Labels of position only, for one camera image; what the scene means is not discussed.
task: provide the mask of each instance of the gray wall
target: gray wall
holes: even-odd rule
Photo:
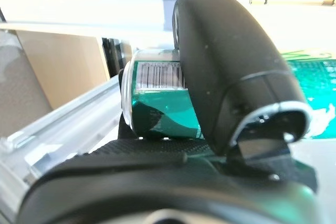
[[[16,35],[0,30],[0,137],[11,135],[50,111]]]

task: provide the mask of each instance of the green label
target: green label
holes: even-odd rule
[[[177,61],[134,63],[132,117],[143,136],[203,138]]]

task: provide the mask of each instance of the barcode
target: barcode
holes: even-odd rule
[[[179,62],[138,62],[137,90],[184,90],[185,80]]]

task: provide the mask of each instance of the green can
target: green can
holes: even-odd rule
[[[177,50],[138,51],[124,69],[121,106],[139,137],[203,138]]]

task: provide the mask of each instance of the black plastic housing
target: black plastic housing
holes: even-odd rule
[[[173,32],[198,121],[217,155],[236,145],[248,124],[260,127],[256,122],[276,114],[274,127],[280,122],[291,141],[306,133],[311,112],[298,81],[240,3],[177,0]]]

